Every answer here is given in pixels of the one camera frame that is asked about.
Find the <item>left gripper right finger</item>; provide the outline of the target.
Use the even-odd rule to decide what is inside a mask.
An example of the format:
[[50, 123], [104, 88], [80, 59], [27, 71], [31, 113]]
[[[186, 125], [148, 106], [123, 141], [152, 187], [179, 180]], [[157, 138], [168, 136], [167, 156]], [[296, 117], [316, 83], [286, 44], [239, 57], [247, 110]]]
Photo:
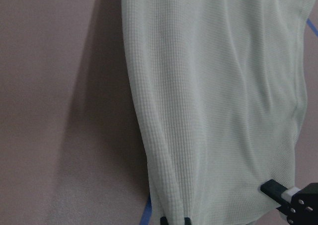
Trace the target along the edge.
[[192, 225], [191, 219], [188, 217], [184, 218], [184, 225]]

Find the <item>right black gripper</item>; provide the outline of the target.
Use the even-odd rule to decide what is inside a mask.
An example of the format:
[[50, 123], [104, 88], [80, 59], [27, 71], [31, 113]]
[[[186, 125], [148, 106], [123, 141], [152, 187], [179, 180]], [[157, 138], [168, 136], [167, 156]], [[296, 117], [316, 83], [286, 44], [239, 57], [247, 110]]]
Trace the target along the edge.
[[286, 188], [271, 179], [260, 191], [281, 206], [287, 206], [286, 220], [290, 225], [318, 225], [318, 184], [310, 183], [300, 190]]

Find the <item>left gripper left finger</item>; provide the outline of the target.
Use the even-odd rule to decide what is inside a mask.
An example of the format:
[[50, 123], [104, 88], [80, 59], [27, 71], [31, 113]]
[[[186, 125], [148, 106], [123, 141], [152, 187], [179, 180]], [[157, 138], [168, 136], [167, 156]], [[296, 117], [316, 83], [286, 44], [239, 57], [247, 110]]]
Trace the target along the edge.
[[160, 218], [160, 225], [168, 225], [168, 220], [165, 216]]

